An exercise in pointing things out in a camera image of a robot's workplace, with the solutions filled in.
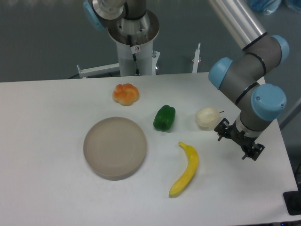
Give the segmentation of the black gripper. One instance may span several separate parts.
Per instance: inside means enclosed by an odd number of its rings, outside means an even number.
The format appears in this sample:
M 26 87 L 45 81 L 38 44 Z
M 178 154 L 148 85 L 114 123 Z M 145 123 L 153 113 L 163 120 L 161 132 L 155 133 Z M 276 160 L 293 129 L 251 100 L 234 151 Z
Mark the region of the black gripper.
M 256 161 L 265 149 L 264 145 L 256 144 L 254 142 L 256 140 L 255 137 L 247 137 L 243 130 L 238 131 L 235 122 L 230 126 L 230 123 L 226 118 L 221 120 L 221 122 L 214 128 L 214 131 L 218 134 L 218 141 L 222 138 L 231 139 L 241 146 L 242 151 L 244 152 L 242 160 L 250 158 L 253 161 Z

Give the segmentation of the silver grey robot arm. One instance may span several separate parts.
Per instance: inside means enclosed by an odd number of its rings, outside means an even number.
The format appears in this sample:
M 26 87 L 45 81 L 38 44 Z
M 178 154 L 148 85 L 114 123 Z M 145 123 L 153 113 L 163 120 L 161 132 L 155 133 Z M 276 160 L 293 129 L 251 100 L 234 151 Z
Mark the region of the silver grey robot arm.
M 240 109 L 233 124 L 223 119 L 215 131 L 256 160 L 264 149 L 256 139 L 286 105 L 281 88 L 258 80 L 287 58 L 289 45 L 281 36 L 268 35 L 244 1 L 212 0 L 210 5 L 244 52 L 237 61 L 220 59 L 209 71 L 211 83 Z M 107 29 L 115 41 L 122 76 L 155 74 L 152 42 L 159 22 L 145 1 L 86 0 L 83 9 L 94 28 Z

